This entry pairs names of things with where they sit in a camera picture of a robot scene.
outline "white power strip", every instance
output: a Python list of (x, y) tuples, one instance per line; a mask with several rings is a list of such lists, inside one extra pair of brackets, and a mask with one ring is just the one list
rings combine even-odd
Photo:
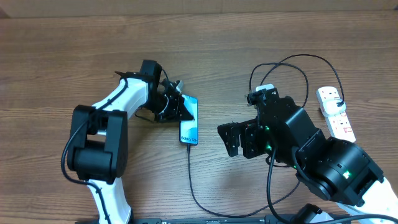
[[(319, 101), (319, 105), (321, 110), (325, 110), (323, 108), (323, 102), (333, 99), (340, 99), (338, 91), (335, 87), (325, 86), (321, 87), (317, 90), (317, 98)], [(353, 129), (348, 121), (348, 116), (346, 112), (342, 112), (341, 114), (325, 117), (326, 124), (328, 125), (330, 135), (338, 138), (347, 140), (350, 142), (355, 142), (355, 135)]]

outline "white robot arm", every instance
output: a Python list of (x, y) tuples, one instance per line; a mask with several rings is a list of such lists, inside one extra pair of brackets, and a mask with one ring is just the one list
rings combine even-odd
[[(90, 183), (99, 224), (127, 224), (133, 219), (121, 180), (128, 153), (127, 120), (141, 107), (151, 110), (158, 122), (193, 118), (184, 107), (182, 81), (171, 83), (167, 78), (160, 83), (165, 91), (157, 91), (161, 71), (155, 61), (145, 60), (139, 73), (118, 72), (122, 78), (111, 94), (93, 106), (77, 106), (73, 112), (68, 167)], [(84, 127), (77, 128), (82, 121), (86, 121)], [(87, 134), (105, 135), (106, 140), (90, 141)]]
[[(336, 203), (341, 209), (352, 215), (387, 215), (398, 219), (398, 198), (391, 188), (389, 181), (384, 178), (383, 183), (375, 181), (362, 196), (364, 204), (361, 207)], [(310, 223), (333, 220), (326, 212), (316, 214)], [(394, 222), (380, 218), (358, 220), (362, 224), (393, 224)]]

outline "electrical outlet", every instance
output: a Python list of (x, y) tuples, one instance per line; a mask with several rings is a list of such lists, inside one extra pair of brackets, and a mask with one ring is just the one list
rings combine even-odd
[[(328, 100), (340, 99), (340, 95), (335, 87), (325, 86), (317, 90), (317, 98), (321, 110), (323, 108), (323, 102)], [(349, 123), (348, 116), (346, 112), (340, 114), (325, 117), (326, 124), (328, 125), (330, 135), (338, 138), (347, 140), (350, 142), (355, 142), (355, 135), (351, 124)]]

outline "green led light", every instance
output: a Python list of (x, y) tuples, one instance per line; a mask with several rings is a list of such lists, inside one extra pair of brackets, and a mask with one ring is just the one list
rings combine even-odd
[(347, 170), (346, 172), (344, 172), (343, 177), (348, 179), (350, 177), (350, 175), (351, 175), (351, 173)]

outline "power plug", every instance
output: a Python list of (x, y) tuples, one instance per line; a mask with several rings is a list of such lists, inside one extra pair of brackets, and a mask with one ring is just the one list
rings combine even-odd
[(332, 99), (324, 101), (321, 106), (322, 114), (325, 117), (330, 117), (346, 111), (346, 103), (343, 102), (342, 105), (339, 105), (341, 101), (342, 101), (341, 99)]
[[(319, 88), (317, 90), (317, 98), (321, 112), (324, 116), (325, 116), (325, 107), (324, 107), (325, 102), (333, 100), (341, 101), (337, 89), (332, 86), (325, 86)], [(346, 111), (331, 116), (325, 116), (325, 120), (326, 124), (328, 125), (331, 136), (338, 139), (355, 142), (356, 138), (353, 129), (349, 123)]]

